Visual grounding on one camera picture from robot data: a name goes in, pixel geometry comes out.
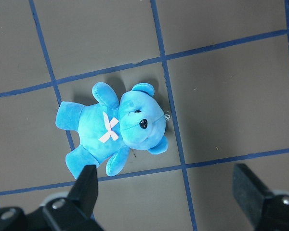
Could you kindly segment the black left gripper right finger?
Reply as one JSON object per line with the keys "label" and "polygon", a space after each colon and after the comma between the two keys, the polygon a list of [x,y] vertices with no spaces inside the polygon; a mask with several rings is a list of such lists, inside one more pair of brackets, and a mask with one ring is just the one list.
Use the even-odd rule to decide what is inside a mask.
{"label": "black left gripper right finger", "polygon": [[289,192],[270,190],[239,163],[233,168],[232,193],[255,231],[289,231]]}

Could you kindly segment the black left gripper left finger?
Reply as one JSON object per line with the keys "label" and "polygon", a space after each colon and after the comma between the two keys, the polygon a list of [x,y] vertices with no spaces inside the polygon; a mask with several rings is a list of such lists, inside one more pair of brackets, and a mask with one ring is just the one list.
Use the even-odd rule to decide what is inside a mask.
{"label": "black left gripper left finger", "polygon": [[95,165],[86,165],[66,197],[50,200],[43,216],[52,231],[97,231],[99,224],[91,219],[98,196]]}

